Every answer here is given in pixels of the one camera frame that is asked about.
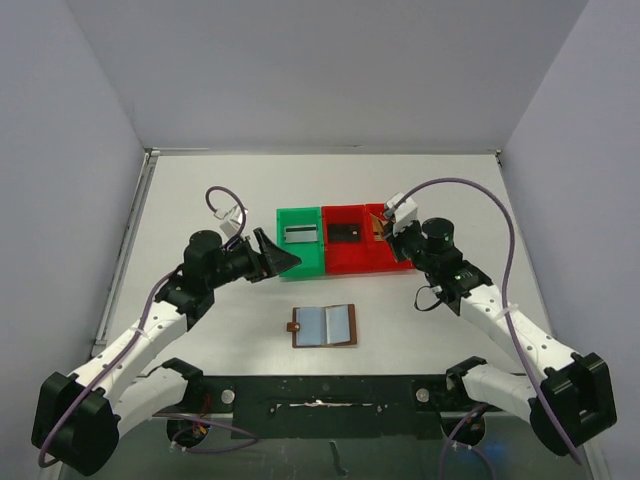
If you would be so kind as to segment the silver credit card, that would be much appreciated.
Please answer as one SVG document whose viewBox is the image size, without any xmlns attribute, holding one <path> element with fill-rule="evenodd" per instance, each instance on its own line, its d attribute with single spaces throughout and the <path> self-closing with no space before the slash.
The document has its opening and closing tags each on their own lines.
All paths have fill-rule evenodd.
<svg viewBox="0 0 640 480">
<path fill-rule="evenodd" d="M 291 225 L 284 228 L 284 242 L 286 244 L 315 243 L 318 241 L 316 225 Z"/>
</svg>

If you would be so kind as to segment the red plastic bin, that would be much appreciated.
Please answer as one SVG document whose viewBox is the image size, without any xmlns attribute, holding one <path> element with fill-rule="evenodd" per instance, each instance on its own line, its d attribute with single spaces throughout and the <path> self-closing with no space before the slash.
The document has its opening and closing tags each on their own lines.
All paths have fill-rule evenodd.
<svg viewBox="0 0 640 480">
<path fill-rule="evenodd" d="M 365 206 L 363 204 L 323 206 L 322 220 L 326 272 L 330 275 L 365 273 L 368 265 Z M 329 243 L 327 238 L 329 223 L 360 224 L 361 241 L 359 243 Z"/>
<path fill-rule="evenodd" d="M 367 228 L 367 245 L 369 263 L 375 272 L 408 271 L 414 266 L 409 260 L 398 262 L 386 241 L 377 242 L 374 240 L 372 222 L 370 215 L 384 216 L 383 203 L 369 203 L 365 205 L 365 227 Z"/>
</svg>

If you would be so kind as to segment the brown leather card holder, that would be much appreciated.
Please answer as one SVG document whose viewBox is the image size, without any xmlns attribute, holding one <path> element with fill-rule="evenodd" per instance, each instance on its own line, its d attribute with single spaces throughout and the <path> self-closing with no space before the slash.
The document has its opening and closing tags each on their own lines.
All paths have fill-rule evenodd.
<svg viewBox="0 0 640 480">
<path fill-rule="evenodd" d="M 354 304 L 296 307 L 286 324 L 293 348 L 335 348 L 358 344 Z"/>
</svg>

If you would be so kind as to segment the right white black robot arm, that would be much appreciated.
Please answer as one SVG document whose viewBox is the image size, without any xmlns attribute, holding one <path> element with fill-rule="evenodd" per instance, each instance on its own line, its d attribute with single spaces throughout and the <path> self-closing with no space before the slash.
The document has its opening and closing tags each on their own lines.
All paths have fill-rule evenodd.
<svg viewBox="0 0 640 480">
<path fill-rule="evenodd" d="M 448 402 L 459 409 L 487 403 L 516 416 L 559 456 L 612 427 L 617 411 L 606 362 L 562 344 L 506 302 L 491 278 L 463 257 L 453 233 L 453 224 L 442 218 L 414 221 L 400 233 L 384 228 L 394 258 L 410 261 L 442 304 L 525 372 L 507 373 L 473 356 L 447 369 Z"/>
</svg>

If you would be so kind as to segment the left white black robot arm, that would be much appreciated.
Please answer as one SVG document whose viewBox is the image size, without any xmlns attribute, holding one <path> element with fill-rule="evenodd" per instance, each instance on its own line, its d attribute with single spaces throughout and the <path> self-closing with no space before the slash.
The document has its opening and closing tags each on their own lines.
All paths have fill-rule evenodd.
<svg viewBox="0 0 640 480">
<path fill-rule="evenodd" d="M 152 287 L 137 321 L 95 358 L 44 380 L 31 434 L 40 468 L 62 462 L 85 476 L 96 473 L 124 433 L 117 401 L 162 350 L 211 309 L 216 289 L 239 279 L 261 282 L 300 265 L 298 256 L 262 229 L 253 233 L 256 247 L 245 237 L 225 243 L 212 230 L 194 233 L 182 263 Z"/>
</svg>

